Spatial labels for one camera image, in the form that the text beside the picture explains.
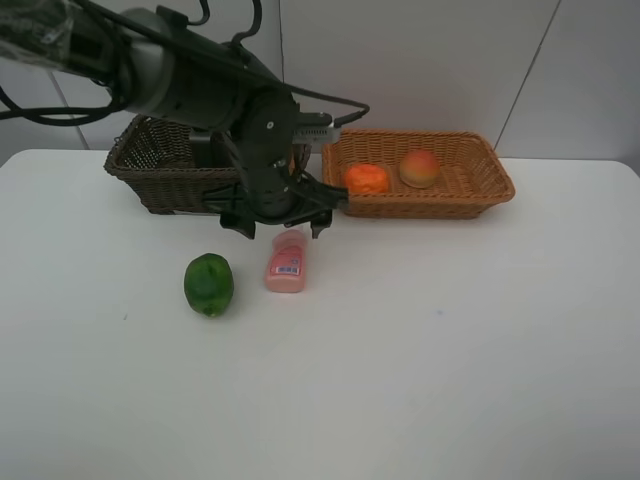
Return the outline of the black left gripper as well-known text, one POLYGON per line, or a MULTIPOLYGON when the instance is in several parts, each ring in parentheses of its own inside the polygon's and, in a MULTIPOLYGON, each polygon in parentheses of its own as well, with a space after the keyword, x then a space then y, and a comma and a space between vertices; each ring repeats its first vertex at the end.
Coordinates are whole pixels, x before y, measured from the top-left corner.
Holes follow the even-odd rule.
POLYGON ((262 167, 238 167, 239 181, 208 190, 203 206, 220 217, 220 226, 254 239, 256 226, 283 225, 291 228, 310 224, 318 239, 332 225, 333 212, 348 205, 348 190, 319 182, 283 159, 262 167))

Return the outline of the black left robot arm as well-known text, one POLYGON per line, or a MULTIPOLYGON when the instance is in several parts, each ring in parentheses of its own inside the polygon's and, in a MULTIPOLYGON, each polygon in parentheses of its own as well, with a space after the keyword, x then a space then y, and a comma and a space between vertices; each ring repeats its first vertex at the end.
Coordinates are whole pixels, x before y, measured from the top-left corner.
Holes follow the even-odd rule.
POLYGON ((302 112, 304 90, 278 79, 244 38, 213 42, 165 7, 118 14, 90 1, 5 1, 4 58, 89 79, 110 100, 22 108, 3 96, 3 115, 82 126, 131 112, 105 168, 151 213, 213 214, 247 238, 258 224, 306 223, 319 233, 348 193, 316 180, 306 164, 351 117, 302 112))

